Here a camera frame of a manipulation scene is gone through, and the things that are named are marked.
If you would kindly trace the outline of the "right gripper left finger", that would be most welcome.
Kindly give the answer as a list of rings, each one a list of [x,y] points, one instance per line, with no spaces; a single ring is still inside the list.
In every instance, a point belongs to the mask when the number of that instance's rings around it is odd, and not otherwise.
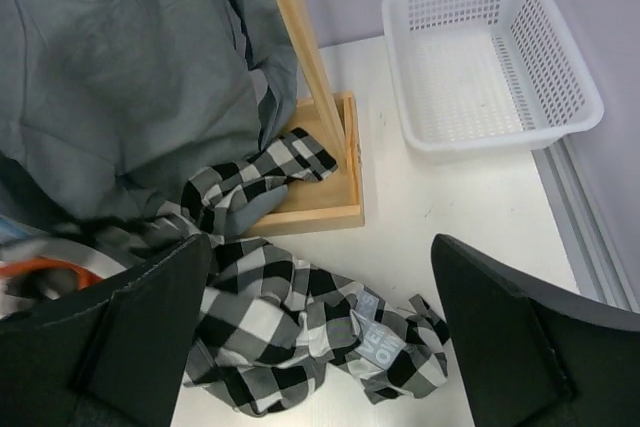
[[[2,425],[170,425],[210,261],[194,235],[2,319]]]

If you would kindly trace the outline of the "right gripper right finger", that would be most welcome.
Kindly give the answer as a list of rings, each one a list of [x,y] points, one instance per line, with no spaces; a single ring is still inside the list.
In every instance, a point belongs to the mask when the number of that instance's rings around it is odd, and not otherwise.
[[[638,314],[449,235],[431,263],[475,425],[638,425]]]

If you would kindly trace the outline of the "black white plaid shirt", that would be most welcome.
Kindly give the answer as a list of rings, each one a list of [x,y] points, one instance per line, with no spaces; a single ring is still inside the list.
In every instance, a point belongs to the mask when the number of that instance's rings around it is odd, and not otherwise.
[[[196,173],[178,212],[91,219],[76,231],[137,259],[208,237],[211,265],[184,379],[238,412],[263,417],[299,405],[329,366],[351,375],[372,404],[424,398],[447,381],[449,331],[422,297],[392,307],[360,282],[247,235],[268,198],[295,181],[323,181],[336,167],[296,128],[247,160]]]

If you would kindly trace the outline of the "orange hanger of plaid shirt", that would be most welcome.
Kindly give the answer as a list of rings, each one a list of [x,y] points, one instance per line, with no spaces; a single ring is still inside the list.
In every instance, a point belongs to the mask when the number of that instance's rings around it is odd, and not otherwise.
[[[34,257],[1,265],[2,279],[40,274],[43,272],[64,273],[67,276],[71,276],[74,290],[82,290],[102,281],[100,276],[84,267],[68,261],[46,257]]]

